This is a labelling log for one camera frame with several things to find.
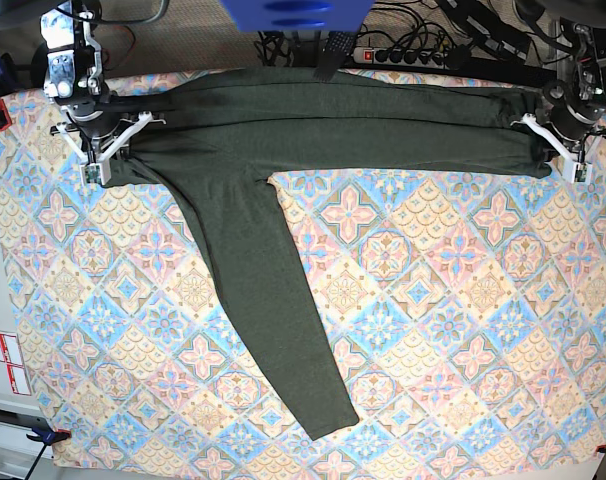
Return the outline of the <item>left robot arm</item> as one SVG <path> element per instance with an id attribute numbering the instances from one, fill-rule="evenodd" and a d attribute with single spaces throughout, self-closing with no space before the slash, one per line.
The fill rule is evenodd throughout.
<path id="1" fill-rule="evenodd" d="M 557 62 L 557 79 L 543 96 L 551 105 L 546 127 L 573 153 L 592 136 L 606 136 L 606 29 L 562 18 L 559 30 L 571 52 Z"/>

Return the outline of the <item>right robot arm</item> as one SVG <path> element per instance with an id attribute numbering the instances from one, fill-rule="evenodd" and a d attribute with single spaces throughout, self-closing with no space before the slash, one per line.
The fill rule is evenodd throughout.
<path id="1" fill-rule="evenodd" d="M 96 158 L 122 131 L 121 115 L 107 111 L 117 94 L 106 83 L 107 54 L 94 37 L 102 18 L 98 1 L 64 1 L 41 16 L 47 47 L 44 93 L 61 110 L 66 131 Z"/>

